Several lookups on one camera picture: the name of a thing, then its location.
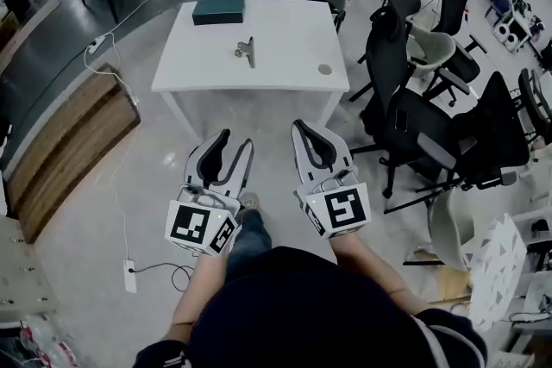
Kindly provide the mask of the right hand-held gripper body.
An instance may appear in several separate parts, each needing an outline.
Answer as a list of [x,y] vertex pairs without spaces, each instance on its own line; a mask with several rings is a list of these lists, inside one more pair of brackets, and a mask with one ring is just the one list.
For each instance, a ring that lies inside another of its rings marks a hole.
[[355,232],[372,220],[367,185],[356,169],[302,184],[294,194],[322,239]]

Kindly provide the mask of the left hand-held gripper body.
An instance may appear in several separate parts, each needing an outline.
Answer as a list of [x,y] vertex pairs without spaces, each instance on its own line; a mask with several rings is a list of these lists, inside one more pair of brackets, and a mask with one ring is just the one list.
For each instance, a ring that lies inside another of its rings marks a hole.
[[240,207],[237,199],[183,184],[177,199],[169,203],[165,239],[195,253],[225,253],[238,229],[235,216]]

